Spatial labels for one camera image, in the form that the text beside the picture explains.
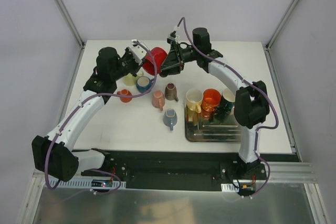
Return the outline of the yellow mug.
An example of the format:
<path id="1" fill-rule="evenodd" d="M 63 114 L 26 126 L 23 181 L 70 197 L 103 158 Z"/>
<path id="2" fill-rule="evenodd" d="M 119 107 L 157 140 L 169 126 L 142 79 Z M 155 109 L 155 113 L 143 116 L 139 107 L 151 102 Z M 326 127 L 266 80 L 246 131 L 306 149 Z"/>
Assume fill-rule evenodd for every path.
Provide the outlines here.
<path id="1" fill-rule="evenodd" d="M 203 93 L 198 89 L 190 89 L 186 93 L 186 106 L 189 110 L 201 113 L 201 105 L 203 101 Z"/>

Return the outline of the grey-blue mug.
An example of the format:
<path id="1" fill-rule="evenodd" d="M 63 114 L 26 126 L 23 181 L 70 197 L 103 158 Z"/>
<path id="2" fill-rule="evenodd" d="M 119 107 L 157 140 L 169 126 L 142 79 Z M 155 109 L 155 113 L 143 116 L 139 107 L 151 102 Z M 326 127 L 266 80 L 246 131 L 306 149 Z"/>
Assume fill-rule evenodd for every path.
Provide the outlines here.
<path id="1" fill-rule="evenodd" d="M 171 131 L 174 130 L 174 126 L 177 124 L 177 114 L 174 109 L 167 109 L 164 113 L 163 123 Z"/>

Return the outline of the bright orange mug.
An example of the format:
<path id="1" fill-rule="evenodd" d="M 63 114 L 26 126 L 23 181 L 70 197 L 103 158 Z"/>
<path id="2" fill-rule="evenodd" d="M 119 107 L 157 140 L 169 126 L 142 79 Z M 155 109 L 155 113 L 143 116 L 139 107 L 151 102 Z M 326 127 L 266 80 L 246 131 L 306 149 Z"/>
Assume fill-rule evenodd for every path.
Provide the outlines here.
<path id="1" fill-rule="evenodd" d="M 221 97 L 221 94 L 215 89 L 205 90 L 201 108 L 207 112 L 214 112 L 221 102 Z"/>

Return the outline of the red mug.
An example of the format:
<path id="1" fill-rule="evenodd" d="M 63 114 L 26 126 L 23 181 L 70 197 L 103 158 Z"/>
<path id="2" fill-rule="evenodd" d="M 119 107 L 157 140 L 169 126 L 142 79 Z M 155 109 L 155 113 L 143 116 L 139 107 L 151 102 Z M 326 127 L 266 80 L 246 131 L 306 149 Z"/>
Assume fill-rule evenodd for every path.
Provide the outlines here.
<path id="1" fill-rule="evenodd" d="M 144 63 L 142 65 L 142 68 L 145 72 L 148 74 L 154 76 L 155 75 L 155 69 L 157 69 L 157 73 L 160 74 L 160 66 L 164 62 L 164 60 L 167 57 L 167 53 L 164 49 L 161 47 L 154 47 L 151 50 L 152 57 L 149 54 L 146 54 L 144 57 Z"/>

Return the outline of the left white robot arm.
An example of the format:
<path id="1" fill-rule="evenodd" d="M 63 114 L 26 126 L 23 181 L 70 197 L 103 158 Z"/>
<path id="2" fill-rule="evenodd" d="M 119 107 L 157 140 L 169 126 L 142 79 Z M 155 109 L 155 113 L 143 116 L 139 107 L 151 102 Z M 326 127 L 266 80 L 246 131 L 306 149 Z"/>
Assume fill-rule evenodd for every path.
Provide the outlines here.
<path id="1" fill-rule="evenodd" d="M 99 50 L 96 66 L 83 87 L 76 104 L 45 137 L 32 141 L 36 169 L 67 182 L 78 172 L 93 169 L 99 176 L 110 173 L 108 154 L 97 148 L 73 152 L 74 145 L 91 118 L 108 102 L 117 89 L 116 81 L 128 74 L 136 75 L 146 52 L 140 46 L 130 46 L 119 56 L 116 49 Z"/>

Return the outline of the dark green mug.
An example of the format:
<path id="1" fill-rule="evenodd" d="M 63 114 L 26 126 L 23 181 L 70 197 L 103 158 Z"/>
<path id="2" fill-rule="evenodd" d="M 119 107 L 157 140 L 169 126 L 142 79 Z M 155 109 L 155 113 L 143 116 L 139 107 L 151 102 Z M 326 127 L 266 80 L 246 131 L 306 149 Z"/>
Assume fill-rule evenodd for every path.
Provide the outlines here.
<path id="1" fill-rule="evenodd" d="M 235 94 L 226 88 L 222 91 L 219 108 L 226 114 L 230 114 L 235 106 Z"/>

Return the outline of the pale yellow-green mug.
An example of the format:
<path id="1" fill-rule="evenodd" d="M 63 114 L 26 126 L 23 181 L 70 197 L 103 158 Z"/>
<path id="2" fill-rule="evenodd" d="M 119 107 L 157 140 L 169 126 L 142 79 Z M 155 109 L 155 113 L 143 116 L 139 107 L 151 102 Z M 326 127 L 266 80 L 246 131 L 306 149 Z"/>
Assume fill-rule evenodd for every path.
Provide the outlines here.
<path id="1" fill-rule="evenodd" d="M 143 75 L 144 75 L 143 71 L 139 71 L 135 76 L 129 73 L 128 75 L 122 78 L 122 81 L 126 86 L 135 86 L 137 80 Z"/>

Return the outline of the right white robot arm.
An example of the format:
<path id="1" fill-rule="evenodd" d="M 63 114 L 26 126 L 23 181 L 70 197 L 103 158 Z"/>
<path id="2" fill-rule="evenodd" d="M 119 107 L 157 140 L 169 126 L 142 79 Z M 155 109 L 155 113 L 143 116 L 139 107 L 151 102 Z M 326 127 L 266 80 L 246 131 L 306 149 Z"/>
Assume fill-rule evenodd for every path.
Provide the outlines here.
<path id="1" fill-rule="evenodd" d="M 192 42 L 182 48 L 176 31 L 168 35 L 170 51 L 160 65 L 160 76 L 179 74 L 187 62 L 196 61 L 200 68 L 220 80 L 235 95 L 234 117 L 241 129 L 240 149 L 237 164 L 226 168 L 226 175 L 248 179 L 260 165 L 258 128 L 270 112 L 265 98 L 266 85 L 262 81 L 250 83 L 230 67 L 223 55 L 212 48 L 206 28 L 195 28 L 192 38 Z"/>

